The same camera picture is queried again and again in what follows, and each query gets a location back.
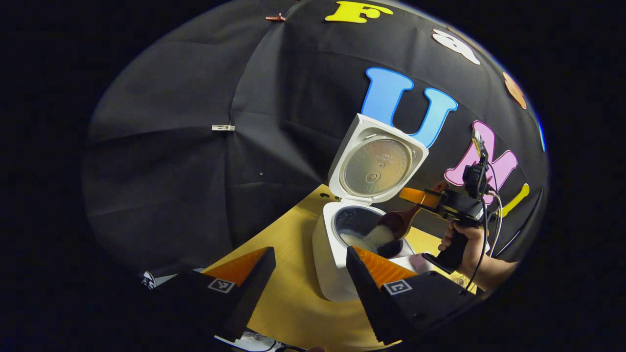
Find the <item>fingers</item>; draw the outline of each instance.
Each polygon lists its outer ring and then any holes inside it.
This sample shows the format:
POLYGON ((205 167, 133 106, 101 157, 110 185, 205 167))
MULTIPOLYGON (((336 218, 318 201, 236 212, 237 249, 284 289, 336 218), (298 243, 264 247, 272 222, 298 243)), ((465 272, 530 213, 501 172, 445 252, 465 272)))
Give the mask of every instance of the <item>fingers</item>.
POLYGON ((446 229, 446 232, 444 232, 444 236, 448 238, 452 238, 454 236, 454 225, 452 222, 448 222, 448 228, 446 229))
POLYGON ((441 244, 437 247, 437 249, 439 249, 440 252, 445 251, 450 244, 452 244, 452 233, 449 234, 448 231, 446 231, 446 235, 441 238, 441 244))
POLYGON ((454 223, 454 228, 458 232, 464 234, 465 236, 467 236, 467 238, 469 238, 471 240, 482 239, 483 236, 485 235, 485 230, 484 229, 479 229, 477 227, 461 226, 457 222, 454 223))

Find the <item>hand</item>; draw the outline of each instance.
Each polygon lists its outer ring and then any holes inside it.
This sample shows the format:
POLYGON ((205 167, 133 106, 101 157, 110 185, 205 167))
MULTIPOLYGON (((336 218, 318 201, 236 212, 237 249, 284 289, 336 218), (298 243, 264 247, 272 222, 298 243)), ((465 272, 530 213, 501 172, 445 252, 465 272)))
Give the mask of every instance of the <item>hand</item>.
POLYGON ((483 238, 485 236, 485 230, 477 227, 463 227, 457 222, 450 222, 448 229, 446 229, 445 236, 441 239, 441 244, 437 247, 440 251, 445 251, 446 248, 448 248, 448 246, 452 243, 454 228, 468 238, 468 243, 465 246, 465 251, 463 252, 463 259, 461 260, 461 265, 457 268, 457 271, 467 277, 470 277, 474 273, 474 270, 478 265, 478 260, 480 259, 480 254, 483 251, 483 238))

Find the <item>table surface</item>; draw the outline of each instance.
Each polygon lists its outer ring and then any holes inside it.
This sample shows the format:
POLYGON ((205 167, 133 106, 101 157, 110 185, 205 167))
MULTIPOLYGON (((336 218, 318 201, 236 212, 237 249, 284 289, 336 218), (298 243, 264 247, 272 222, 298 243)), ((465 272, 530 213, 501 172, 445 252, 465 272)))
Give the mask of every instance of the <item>table surface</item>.
MULTIPOLYGON (((325 346, 330 352, 380 348, 383 344, 376 341, 359 300, 331 302, 324 298, 319 288, 311 241, 317 219, 328 202, 337 200, 328 186, 321 185, 274 223, 205 271, 256 249, 272 246, 276 268, 252 313, 248 328, 302 348, 325 346)), ((439 253, 437 246, 441 240, 414 227, 406 240, 415 253, 439 253)), ((448 276, 438 268, 436 270, 448 276)), ((466 280, 457 273, 448 277, 458 283, 466 280)))

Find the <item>black handle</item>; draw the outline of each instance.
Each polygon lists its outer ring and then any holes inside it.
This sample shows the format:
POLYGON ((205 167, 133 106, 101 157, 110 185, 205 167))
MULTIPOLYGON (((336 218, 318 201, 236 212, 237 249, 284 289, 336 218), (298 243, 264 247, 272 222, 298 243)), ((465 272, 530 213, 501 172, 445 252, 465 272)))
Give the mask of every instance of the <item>black handle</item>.
POLYGON ((463 260, 463 253, 465 252, 465 245, 468 243, 468 238, 464 234, 458 232, 455 229, 454 236, 452 237, 452 243, 445 251, 441 251, 437 257, 432 254, 424 253, 422 256, 427 261, 433 263, 441 270, 452 274, 460 265, 463 260))

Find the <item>cable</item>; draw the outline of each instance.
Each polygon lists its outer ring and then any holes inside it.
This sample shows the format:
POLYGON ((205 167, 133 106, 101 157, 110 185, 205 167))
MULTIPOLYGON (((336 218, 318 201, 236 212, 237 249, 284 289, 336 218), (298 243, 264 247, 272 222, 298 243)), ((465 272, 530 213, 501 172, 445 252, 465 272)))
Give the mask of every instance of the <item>cable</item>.
POLYGON ((471 278, 469 279, 467 287, 465 287, 465 291, 468 291, 468 289, 470 288, 471 282, 474 281, 474 277, 476 276, 476 273, 478 272, 478 267, 480 267, 480 263, 483 261, 483 257, 485 256, 485 247, 487 246, 487 205, 485 204, 484 200, 482 200, 481 203, 483 204, 483 218, 485 219, 485 236, 483 238, 483 249, 480 251, 480 258, 478 258, 478 264, 476 265, 476 269, 474 269, 474 274, 472 274, 471 278))
POLYGON ((491 246, 491 250, 489 251, 489 256, 493 257, 493 250, 496 248, 496 243, 498 243, 498 237, 500 237, 500 229, 502 229, 502 200, 500 199, 500 196, 498 195, 498 193, 490 193, 491 195, 493 195, 496 200, 498 201, 498 226, 496 226, 496 238, 493 240, 493 245, 491 246))
POLYGON ((480 183, 483 181, 483 175, 485 174, 485 164, 483 163, 483 169, 480 172, 480 177, 478 178, 478 184, 476 185, 476 199, 481 198, 481 194, 485 194, 485 189, 483 188, 483 193, 480 192, 480 183))
POLYGON ((508 247, 508 245, 510 245, 510 244, 511 244, 511 242, 513 242, 513 240, 517 237, 517 235, 519 235, 519 234, 520 234, 520 232, 521 232, 521 230, 519 230, 519 231, 515 234, 515 236, 513 236, 513 238, 509 241, 509 243, 507 243, 507 244, 504 246, 504 248, 500 249, 500 252, 498 252, 498 253, 496 254, 496 257, 497 257, 497 256, 499 256, 499 255, 500 255, 500 253, 502 253, 502 252, 503 252, 503 251, 504 251, 504 250, 508 247))
POLYGON ((278 342, 278 340, 274 340, 274 343, 272 344, 272 346, 270 346, 270 348, 266 349, 265 351, 261 351, 261 352, 271 351, 272 348, 274 348, 274 346, 276 346, 276 342, 278 342))
POLYGON ((493 165, 489 161, 487 161, 487 165, 491 167, 491 173, 493 174, 493 184, 496 186, 496 189, 494 189, 493 191, 498 193, 498 181, 496 180, 496 170, 493 168, 493 165))

